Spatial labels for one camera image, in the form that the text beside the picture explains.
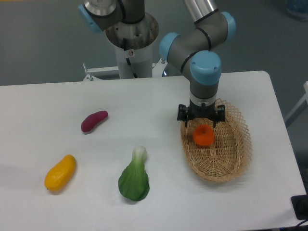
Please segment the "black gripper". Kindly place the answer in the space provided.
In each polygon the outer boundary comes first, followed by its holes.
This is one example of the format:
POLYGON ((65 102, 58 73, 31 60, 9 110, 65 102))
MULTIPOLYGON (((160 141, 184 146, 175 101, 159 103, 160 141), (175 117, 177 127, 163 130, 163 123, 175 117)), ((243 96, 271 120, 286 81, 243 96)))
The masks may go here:
POLYGON ((213 120, 213 127, 215 128, 217 123, 226 121, 225 105, 219 105, 215 109, 214 103, 209 106, 197 106, 190 101, 189 107, 179 104, 177 115, 178 121, 183 121, 184 125, 187 126, 188 121, 195 118, 207 118, 213 120))

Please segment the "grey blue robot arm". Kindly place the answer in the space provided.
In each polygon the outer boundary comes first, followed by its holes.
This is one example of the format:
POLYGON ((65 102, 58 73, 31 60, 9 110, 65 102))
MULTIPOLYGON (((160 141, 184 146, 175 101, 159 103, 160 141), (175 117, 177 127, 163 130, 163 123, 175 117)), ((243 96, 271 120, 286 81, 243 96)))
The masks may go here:
MULTIPOLYGON (((177 119, 223 122, 225 106, 216 105, 221 60, 212 49, 234 36, 236 22, 213 0, 187 0, 185 6, 194 31, 186 37, 168 33, 159 44, 161 57, 190 82, 190 104, 179 105, 177 119)), ((85 0, 78 10, 91 31, 106 33, 116 51, 121 79, 152 77, 152 44, 159 26, 146 13, 144 1, 85 0)))

